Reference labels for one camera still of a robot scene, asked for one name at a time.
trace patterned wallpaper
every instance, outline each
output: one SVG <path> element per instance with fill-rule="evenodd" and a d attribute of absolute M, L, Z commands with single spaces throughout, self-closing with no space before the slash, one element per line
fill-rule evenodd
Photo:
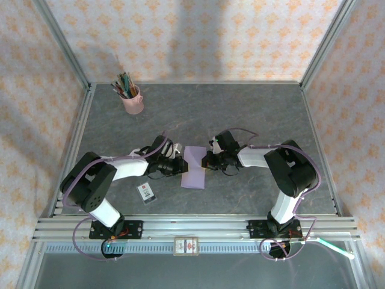
<path fill-rule="evenodd" d="M 48 0 L 90 81 L 299 81 L 342 0 Z"/>
<path fill-rule="evenodd" d="M 362 0 L 307 92 L 337 192 L 385 286 L 385 5 Z"/>
<path fill-rule="evenodd" d="M 83 95 L 31 0 L 0 5 L 0 287 L 14 288 Z"/>

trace small sign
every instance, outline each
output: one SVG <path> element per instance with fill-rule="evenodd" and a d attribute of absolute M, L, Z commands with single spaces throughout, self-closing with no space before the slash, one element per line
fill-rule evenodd
<path fill-rule="evenodd" d="M 148 182 L 145 182 L 143 185 L 140 185 L 139 187 L 137 187 L 137 189 L 145 205 L 148 205 L 149 203 L 156 200 L 156 196 L 151 190 Z"/>
<path fill-rule="evenodd" d="M 183 237 L 174 239 L 175 256 L 197 256 L 199 254 L 198 238 Z"/>

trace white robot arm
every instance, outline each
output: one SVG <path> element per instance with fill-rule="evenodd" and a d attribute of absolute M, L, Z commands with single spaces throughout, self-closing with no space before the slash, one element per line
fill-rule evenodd
<path fill-rule="evenodd" d="M 207 169 L 225 171 L 227 166 L 235 166 L 237 169 L 269 168 L 279 187 L 276 204 L 268 214 L 269 229 L 277 235 L 292 223 L 299 198 L 317 181 L 316 171 L 307 158 L 285 148 L 240 147 L 229 131 L 221 132 L 209 143 L 212 151 L 208 151 L 202 160 L 202 166 Z M 288 140 L 283 145 L 300 149 L 293 140 Z"/>
<path fill-rule="evenodd" d="M 157 170 L 165 176 L 178 175 L 188 170 L 187 163 L 180 155 L 181 145 L 164 139 L 163 135 L 159 135 L 151 146 L 135 149 L 124 158 L 100 157 L 93 152 L 87 152 L 63 180 L 60 189 L 65 193 L 80 172 L 91 162 L 98 159 L 111 160 L 91 166 L 68 194 L 68 198 L 100 221 L 111 235 L 118 235 L 125 219 L 105 199 L 113 181 L 129 176 L 149 175 Z M 150 154 L 160 146 L 157 153 Z"/>

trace purple cable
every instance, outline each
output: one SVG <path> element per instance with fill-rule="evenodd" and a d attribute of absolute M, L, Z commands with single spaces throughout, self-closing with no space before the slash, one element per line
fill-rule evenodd
<path fill-rule="evenodd" d="M 97 160 L 94 160 L 92 162 L 90 162 L 88 165 L 86 165 L 82 171 L 76 176 L 76 178 L 73 180 L 73 182 L 71 183 L 71 185 L 68 187 L 68 189 L 66 190 L 66 192 L 64 193 L 63 195 L 63 206 L 64 207 L 71 207 L 71 208 L 79 208 L 79 206 L 77 205 L 69 205 L 67 203 L 67 198 L 68 198 L 68 195 L 71 193 L 71 191 L 73 190 L 73 188 L 75 188 L 76 184 L 79 182 L 79 180 L 83 177 L 83 175 L 89 170 L 89 168 L 91 168 L 92 166 L 94 166 L 95 164 L 98 164 L 98 163 L 101 163 L 103 161 L 118 161 L 118 160 L 131 160 L 131 159 L 136 159 L 136 158 L 139 158 L 139 159 L 142 159 L 142 158 L 146 158 L 146 157 L 149 157 L 153 154 L 155 154 L 157 151 L 159 151 L 163 145 L 166 143 L 167 141 L 167 133 L 163 132 L 162 135 L 164 135 L 164 140 L 163 142 L 161 143 L 160 146 L 158 146 L 154 151 L 146 154 L 146 155 L 142 155 L 140 157 L 136 157 L 136 156 L 133 156 L 133 155 L 124 155 L 122 157 L 114 157 L 114 158 L 99 158 Z"/>
<path fill-rule="evenodd" d="M 247 146 L 250 148 L 250 149 L 277 149 L 277 148 L 284 148 L 284 149 L 290 149 L 292 151 L 295 151 L 295 152 L 298 152 L 299 154 L 303 155 L 308 161 L 309 163 L 314 167 L 314 170 L 317 174 L 317 183 L 314 187 L 312 187 L 311 189 L 309 189 L 307 192 L 303 193 L 302 196 L 299 198 L 298 202 L 295 204 L 294 206 L 294 209 L 293 209 L 293 214 L 295 214 L 295 212 L 297 211 L 302 199 L 310 194 L 311 192 L 315 191 L 316 189 L 319 188 L 319 186 L 321 185 L 321 171 L 319 170 L 318 166 L 316 165 L 316 163 L 313 161 L 313 159 L 310 157 L 310 155 L 308 155 L 307 153 L 305 153 L 304 151 L 302 151 L 301 149 L 299 148 L 296 148 L 295 146 L 289 146 L 289 145 L 286 145 L 286 144 L 275 144 L 275 145 L 272 145 L 272 146 L 253 146 L 250 144 L 250 141 L 255 138 L 256 135 L 250 137 L 248 139 L 248 142 L 247 142 Z"/>
<path fill-rule="evenodd" d="M 307 234 L 306 234 L 306 237 L 305 237 L 305 239 L 304 239 L 304 241 L 306 242 L 307 239 L 310 237 L 310 232 L 312 231 L 312 229 L 313 229 L 313 227 L 314 227 L 314 225 L 315 225 L 315 222 L 317 221 L 317 218 L 316 218 L 316 217 L 300 217 L 300 216 L 297 216 L 295 212 L 297 211 L 297 209 L 298 209 L 298 207 L 299 207 L 301 201 L 303 200 L 303 198 L 304 198 L 307 194 L 309 194 L 309 193 L 315 191 L 315 190 L 316 190 L 317 188 L 319 188 L 319 186 L 321 185 L 321 171 L 319 170 L 318 166 L 317 166 L 316 163 L 313 161 L 313 159 L 312 159 L 307 153 L 305 153 L 304 151 L 302 151 L 301 149 L 296 148 L 296 147 L 294 147 L 294 146 L 286 145 L 286 144 L 275 144 L 275 145 L 273 145 L 273 146 L 270 146 L 270 145 L 269 145 L 269 146 L 253 146 L 253 145 L 250 144 L 250 141 L 251 141 L 253 138 L 255 138 L 255 137 L 256 137 L 256 135 L 253 135 L 252 137 L 250 137 L 250 138 L 248 139 L 247 146 L 248 146 L 250 149 L 277 149 L 277 148 L 290 149 L 290 150 L 292 150 L 292 151 L 298 152 L 299 154 L 303 155 L 303 156 L 309 161 L 309 163 L 314 167 L 314 170 L 315 170 L 315 172 L 316 172 L 316 174 L 317 174 L 317 183 L 316 183 L 316 185 L 315 185 L 314 187 L 312 187 L 312 188 L 309 189 L 307 192 L 305 192 L 305 193 L 303 193 L 303 194 L 301 195 L 301 197 L 299 198 L 298 202 L 295 204 L 294 209 L 293 209 L 293 214 L 294 214 L 294 216 L 295 216 L 298 220 L 308 220 L 308 219 L 312 219 L 312 220 L 313 220 L 313 223 L 312 223 L 312 225 L 310 226 L 310 228 L 309 228 L 309 230 L 308 230 L 308 232 L 307 232 Z M 274 258 L 269 258 L 269 257 L 265 256 L 265 255 L 263 254 L 263 252 L 262 252 L 262 245 L 263 245 L 264 242 L 266 242 L 266 241 L 268 241 L 268 240 L 273 241 L 275 244 L 278 244 L 280 247 L 281 247 L 281 245 L 280 245 L 279 242 L 277 242 L 275 239 L 272 239 L 272 238 L 266 238 L 266 239 L 263 239 L 263 240 L 260 242 L 260 244 L 259 244 L 259 251 L 260 251 L 261 255 L 262 255 L 265 259 L 271 260 L 271 261 L 284 261 L 284 260 L 291 259 L 291 258 L 297 256 L 297 255 L 302 251 L 302 249 L 303 249 L 303 247 L 304 247 L 304 245 L 305 245 L 305 244 L 303 244 L 303 245 L 300 247 L 300 249 L 299 249 L 296 253 L 294 253 L 293 255 L 291 255 L 291 256 L 288 256 L 288 255 L 286 254 L 286 251 L 283 250 L 283 248 L 281 247 L 281 248 L 282 248 L 282 251 L 283 251 L 283 252 L 285 253 L 285 255 L 286 255 L 286 258 L 282 258 L 282 259 L 275 258 L 275 259 L 274 259 Z"/>
<path fill-rule="evenodd" d="M 88 221 L 88 220 L 92 220 L 93 218 L 91 217 L 87 217 L 83 220 L 81 220 L 74 228 L 73 230 L 73 233 L 72 233 L 72 243 L 73 243 L 73 246 L 75 247 L 76 251 L 78 251 L 81 255 L 87 257 L 88 259 L 91 259 L 91 260 L 94 260 L 94 261 L 101 261 L 101 262 L 110 262 L 110 261 L 116 261 L 118 259 L 122 259 L 122 258 L 126 258 L 124 256 L 120 256 L 118 258 L 111 258 L 111 259 L 102 259 L 102 258 L 98 258 L 98 257 L 94 257 L 94 256 L 91 256 L 91 255 L 88 255 L 86 253 L 84 253 L 78 246 L 78 244 L 76 244 L 76 240 L 75 240 L 75 235 L 76 235 L 76 232 L 77 230 L 79 229 L 80 225 L 83 224 L 85 221 Z"/>
<path fill-rule="evenodd" d="M 310 226 L 310 228 L 309 228 L 309 230 L 308 230 L 308 232 L 307 232 L 307 234 L 306 234 L 306 237 L 305 237 L 305 242 L 306 242 L 307 239 L 310 237 L 310 232 L 312 231 L 312 229 L 313 229 L 313 227 L 314 227 L 314 225 L 315 225 L 315 222 L 317 221 L 317 218 L 316 218 L 316 217 L 298 217 L 298 216 L 296 216 L 296 218 L 298 218 L 299 220 L 313 219 L 313 223 L 311 224 L 311 226 Z M 282 251 L 285 253 L 286 258 L 269 258 L 269 257 L 267 257 L 265 254 L 263 254 L 263 252 L 262 252 L 262 245 L 264 244 L 264 242 L 266 242 L 266 241 L 268 241 L 268 240 L 271 240 L 271 241 L 273 241 L 275 244 L 278 244 L 281 248 L 282 248 L 282 246 L 281 246 L 281 244 L 280 244 L 277 240 L 272 239 L 272 238 L 266 238 L 266 239 L 263 239 L 263 240 L 259 243 L 259 251 L 260 251 L 260 254 L 262 255 L 262 257 L 264 257 L 265 259 L 270 260 L 270 261 L 285 261 L 285 260 L 289 260 L 289 259 L 291 259 L 291 258 L 297 256 L 297 255 L 302 251 L 303 247 L 305 246 L 305 244 L 302 244 L 302 246 L 300 247 L 300 249 L 299 249 L 297 252 L 295 252 L 293 255 L 291 255 L 291 256 L 288 256 L 288 254 L 286 253 L 286 251 L 283 250 L 283 248 L 282 248 Z"/>
<path fill-rule="evenodd" d="M 249 131 L 248 129 L 245 129 L 245 128 L 228 128 L 228 129 L 225 129 L 224 131 L 221 131 L 219 134 L 222 134 L 225 131 L 246 131 L 246 132 L 249 132 L 250 134 L 254 134 L 253 137 L 257 137 L 258 136 L 258 134 L 256 132 Z"/>

